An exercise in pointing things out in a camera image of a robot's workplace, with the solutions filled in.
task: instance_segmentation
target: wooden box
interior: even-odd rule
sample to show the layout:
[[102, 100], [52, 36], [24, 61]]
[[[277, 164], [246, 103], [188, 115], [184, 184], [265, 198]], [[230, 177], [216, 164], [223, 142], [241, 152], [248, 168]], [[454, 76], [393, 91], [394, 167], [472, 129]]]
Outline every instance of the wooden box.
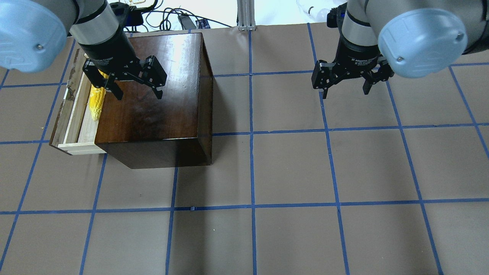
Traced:
[[202, 34], [130, 38], [136, 55], [155, 55], [168, 74], [163, 98], [137, 82], [117, 82], [100, 120], [87, 107], [90, 83], [76, 51], [50, 145], [71, 155], [108, 153], [132, 169], [210, 165], [213, 76]]

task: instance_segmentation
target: gray robot arm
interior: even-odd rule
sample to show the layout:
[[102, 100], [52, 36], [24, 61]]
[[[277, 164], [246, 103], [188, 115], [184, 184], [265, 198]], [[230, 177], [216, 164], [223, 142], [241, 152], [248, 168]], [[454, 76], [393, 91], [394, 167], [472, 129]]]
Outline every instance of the gray robot arm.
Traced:
[[[319, 60], [312, 84], [365, 78], [363, 91], [394, 75], [424, 77], [462, 54], [489, 48], [488, 0], [349, 0], [328, 15], [340, 40], [332, 63]], [[372, 69], [380, 65], [377, 71]]]
[[70, 32], [89, 57], [83, 70], [94, 86], [106, 88], [120, 100], [123, 92], [115, 80], [133, 80], [149, 86], [161, 99], [166, 72], [155, 56], [136, 57], [123, 27], [107, 0], [2, 0], [0, 66], [23, 72], [44, 70]]

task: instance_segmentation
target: corn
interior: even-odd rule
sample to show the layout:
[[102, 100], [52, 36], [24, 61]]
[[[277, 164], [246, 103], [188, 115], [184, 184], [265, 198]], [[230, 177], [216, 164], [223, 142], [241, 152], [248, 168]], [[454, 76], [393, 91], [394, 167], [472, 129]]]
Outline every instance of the corn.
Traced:
[[[100, 70], [99, 72], [104, 78], [109, 77]], [[96, 88], [93, 85], [90, 87], [89, 109], [93, 121], [97, 121], [100, 118], [100, 113], [102, 112], [102, 104], [104, 103], [104, 97], [104, 88]]]

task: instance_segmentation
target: blue grid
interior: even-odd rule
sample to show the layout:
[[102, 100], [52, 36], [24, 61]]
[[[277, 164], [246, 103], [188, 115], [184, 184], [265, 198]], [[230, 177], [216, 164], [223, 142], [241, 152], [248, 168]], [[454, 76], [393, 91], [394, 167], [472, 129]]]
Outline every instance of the blue grid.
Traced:
[[[311, 39], [311, 47], [312, 47], [312, 52], [313, 52], [313, 58], [314, 60], [317, 60], [316, 57], [316, 52], [315, 52], [315, 46], [314, 46], [314, 40], [311, 32], [311, 27], [309, 24], [307, 24], [308, 31], [309, 31], [309, 36]], [[5, 245], [5, 248], [3, 250], [3, 254], [0, 260], [0, 271], [2, 269], [6, 254], [8, 252], [8, 247], [10, 244], [10, 241], [12, 239], [15, 226], [18, 220], [18, 217], [20, 215], [32, 215], [32, 214], [66, 214], [66, 213], [90, 213], [90, 222], [89, 222], [89, 228], [87, 232], [87, 237], [84, 245], [84, 251], [83, 251], [83, 256], [82, 256], [82, 262], [80, 266], [80, 275], [83, 274], [83, 270], [85, 267], [85, 260], [87, 256], [87, 251], [88, 251], [88, 246], [89, 246], [89, 240], [90, 240], [90, 235], [91, 235], [91, 229], [93, 227], [93, 221], [96, 213], [123, 213], [123, 212], [162, 212], [162, 211], [168, 211], [170, 212], [170, 220], [169, 220], [169, 228], [168, 228], [168, 243], [167, 243], [167, 254], [166, 254], [166, 272], [165, 274], [168, 274], [169, 272], [169, 263], [170, 263], [170, 252], [171, 252], [171, 242], [172, 242], [172, 232], [173, 232], [173, 217], [175, 211], [211, 211], [211, 210], [222, 210], [222, 209], [251, 209], [252, 210], [252, 242], [253, 242], [253, 274], [256, 275], [258, 273], [257, 270], [257, 256], [256, 256], [256, 221], [255, 221], [255, 209], [257, 208], [287, 208], [287, 207], [336, 207], [337, 208], [337, 215], [338, 215], [338, 224], [339, 224], [339, 230], [340, 230], [340, 239], [341, 239], [341, 245], [342, 245], [342, 250], [343, 250], [343, 258], [344, 258], [344, 264], [345, 264], [345, 273], [347, 275], [350, 274], [349, 271], [349, 266], [348, 266], [348, 258], [347, 258], [347, 251], [346, 251], [346, 244], [345, 244], [345, 236], [343, 232], [343, 225], [342, 225], [342, 218], [341, 218], [341, 206], [378, 206], [378, 205], [420, 205], [428, 233], [428, 237], [430, 240], [430, 244], [433, 250], [433, 254], [435, 257], [436, 265], [438, 268], [439, 274], [443, 274], [442, 267], [440, 265], [440, 261], [438, 258], [438, 254], [436, 251], [436, 246], [433, 240], [433, 236], [431, 233], [431, 229], [429, 226], [429, 220], [426, 215], [426, 210], [424, 205], [425, 204], [441, 204], [441, 203], [476, 203], [476, 202], [489, 202], [489, 198], [465, 198], [465, 199], [435, 199], [435, 200], [424, 200], [422, 198], [422, 194], [419, 188], [419, 184], [417, 181], [416, 177], [416, 172], [414, 169], [414, 165], [411, 160], [411, 156], [409, 153], [409, 147], [404, 135], [404, 129], [420, 129], [420, 128], [448, 128], [448, 127], [474, 127], [477, 130], [477, 134], [481, 140], [481, 143], [483, 145], [484, 151], [489, 158], [489, 152], [488, 152], [488, 147], [484, 141], [484, 138], [482, 137], [482, 134], [480, 132], [479, 127], [480, 126], [489, 126], [489, 122], [485, 123], [477, 123], [475, 120], [475, 117], [473, 116], [473, 113], [470, 109], [470, 106], [465, 99], [464, 93], [457, 81], [457, 78], [455, 76], [455, 73], [453, 72], [452, 67], [461, 67], [461, 66], [489, 66], [489, 63], [469, 63], [469, 64], [452, 64], [449, 67], [449, 70], [452, 74], [452, 77], [457, 85], [457, 88], [460, 92], [460, 95], [464, 101], [464, 104], [467, 108], [467, 111], [469, 112], [469, 115], [472, 119], [472, 123], [464, 123], [464, 124], [445, 124], [445, 125], [402, 125], [402, 122], [399, 117], [399, 113], [396, 108], [396, 103], [394, 101], [394, 97], [392, 95], [392, 91], [390, 88], [389, 83], [387, 82], [387, 88], [389, 91], [389, 96], [391, 98], [391, 102], [394, 108], [394, 112], [396, 114], [396, 119], [398, 121], [397, 126], [384, 126], [384, 127], [350, 127], [350, 128], [329, 128], [327, 124], [327, 118], [325, 114], [325, 108], [324, 108], [324, 103], [321, 97], [320, 103], [321, 103], [321, 111], [323, 115], [323, 122], [324, 122], [324, 129], [305, 129], [305, 130], [288, 130], [288, 131], [253, 131], [253, 88], [252, 88], [252, 76], [254, 75], [273, 75], [273, 74], [293, 74], [293, 73], [311, 73], [312, 70], [302, 70], [302, 71], [278, 71], [278, 72], [260, 72], [260, 73], [253, 73], [252, 72], [252, 46], [251, 46], [251, 32], [248, 32], [248, 43], [249, 43], [249, 73], [240, 73], [240, 74], [221, 74], [221, 75], [215, 75], [215, 77], [233, 77], [233, 76], [248, 76], [249, 77], [249, 104], [250, 104], [250, 131], [249, 132], [236, 132], [236, 133], [215, 133], [214, 136], [235, 136], [235, 135], [247, 135], [250, 136], [250, 171], [251, 171], [251, 204], [249, 205], [230, 205], [230, 206], [197, 206], [197, 207], [175, 207], [175, 198], [176, 198], [176, 190], [177, 190], [177, 178], [178, 178], [178, 168], [175, 168], [174, 171], [174, 182], [173, 182], [173, 192], [172, 192], [172, 202], [171, 202], [171, 207], [154, 207], [154, 208], [123, 208], [123, 209], [97, 209], [97, 202], [98, 202], [98, 196], [100, 193], [100, 187], [102, 184], [103, 180], [103, 175], [105, 171], [105, 164], [107, 161], [107, 154], [103, 156], [103, 161], [100, 169], [100, 176], [99, 176], [99, 181], [97, 185], [97, 190], [93, 202], [93, 207], [92, 209], [66, 209], [66, 210], [22, 210], [22, 204], [25, 199], [25, 195], [27, 193], [28, 187], [30, 180], [32, 178], [33, 171], [36, 166], [36, 162], [39, 156], [39, 152], [41, 149], [41, 146], [44, 143], [48, 143], [49, 140], [45, 139], [46, 131], [47, 131], [47, 126], [49, 124], [49, 121], [52, 116], [52, 112], [56, 103], [56, 98], [59, 95], [59, 91], [62, 85], [66, 85], [66, 83], [62, 82], [65, 76], [65, 73], [67, 71], [68, 63], [71, 58], [71, 55], [73, 53], [74, 49], [74, 44], [71, 46], [70, 53], [68, 56], [68, 60], [65, 64], [65, 68], [63, 70], [63, 74], [61, 76], [61, 80], [59, 83], [44, 83], [44, 84], [29, 84], [29, 85], [4, 85], [5, 80], [8, 76], [9, 71], [5, 73], [3, 76], [2, 82], [0, 84], [0, 90], [2, 88], [18, 88], [18, 87], [37, 87], [37, 86], [58, 86], [55, 97], [53, 99], [51, 109], [49, 112], [49, 115], [47, 117], [45, 127], [43, 134], [39, 140], [26, 140], [26, 141], [2, 141], [0, 142], [0, 145], [6, 145], [6, 144], [38, 144], [38, 148], [36, 151], [36, 154], [34, 156], [34, 160], [32, 162], [32, 166], [29, 172], [29, 176], [24, 188], [24, 191], [22, 193], [21, 200], [19, 202], [19, 206], [16, 211], [0, 211], [0, 215], [15, 215], [14, 221], [7, 239], [7, 243]], [[338, 194], [338, 188], [337, 188], [337, 183], [336, 183], [336, 178], [335, 178], [335, 171], [334, 171], [334, 161], [333, 161], [333, 154], [331, 150], [331, 143], [330, 143], [330, 137], [329, 133], [332, 131], [369, 131], [369, 130], [385, 130], [385, 129], [399, 129], [401, 133], [401, 137], [404, 143], [404, 147], [406, 150], [408, 162], [411, 167], [411, 172], [413, 175], [415, 187], [418, 193], [418, 200], [406, 200], [406, 201], [368, 201], [368, 202], [341, 202]], [[310, 133], [310, 132], [324, 132], [326, 134], [326, 140], [327, 140], [327, 151], [328, 151], [328, 156], [330, 159], [330, 165], [331, 165], [331, 171], [332, 171], [332, 178], [333, 178], [333, 188], [334, 188], [334, 195], [335, 195], [335, 202], [329, 202], [329, 203], [301, 203], [301, 204], [255, 204], [255, 190], [254, 190], [254, 159], [253, 159], [253, 136], [254, 135], [264, 135], [264, 134], [286, 134], [286, 133]]]

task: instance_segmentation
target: light blue plastic cover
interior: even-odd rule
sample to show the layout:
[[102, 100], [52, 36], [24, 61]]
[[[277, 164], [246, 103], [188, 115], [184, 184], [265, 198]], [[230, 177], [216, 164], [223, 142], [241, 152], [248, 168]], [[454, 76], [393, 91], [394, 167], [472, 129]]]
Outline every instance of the light blue plastic cover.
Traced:
[[65, 43], [65, 27], [49, 9], [29, 0], [0, 0], [1, 67], [44, 70]]
[[464, 23], [446, 10], [425, 8], [403, 13], [378, 36], [380, 52], [403, 77], [424, 77], [443, 70], [467, 47]]

